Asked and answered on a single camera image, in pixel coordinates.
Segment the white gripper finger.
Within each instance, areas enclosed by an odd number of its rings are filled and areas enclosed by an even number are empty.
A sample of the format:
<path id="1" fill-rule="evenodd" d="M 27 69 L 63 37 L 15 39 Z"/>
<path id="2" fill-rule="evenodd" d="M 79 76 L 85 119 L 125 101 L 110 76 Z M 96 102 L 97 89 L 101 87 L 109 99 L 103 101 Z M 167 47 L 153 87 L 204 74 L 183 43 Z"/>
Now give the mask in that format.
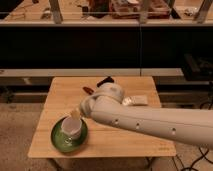
<path id="1" fill-rule="evenodd" d="M 81 118 L 81 114 L 80 114 L 80 111 L 78 109 L 73 109 L 70 112 L 70 116 L 71 116 L 72 119 L 80 119 Z"/>

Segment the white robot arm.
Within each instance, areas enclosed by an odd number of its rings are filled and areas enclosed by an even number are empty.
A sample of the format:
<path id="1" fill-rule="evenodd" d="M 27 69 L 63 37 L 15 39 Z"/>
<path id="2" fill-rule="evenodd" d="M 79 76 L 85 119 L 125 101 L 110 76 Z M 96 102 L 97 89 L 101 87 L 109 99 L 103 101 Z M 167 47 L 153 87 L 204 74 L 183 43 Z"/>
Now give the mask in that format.
<path id="1" fill-rule="evenodd" d="M 152 108 L 122 104 L 124 89 L 115 83 L 101 85 L 71 111 L 75 118 L 213 149 L 213 111 Z"/>

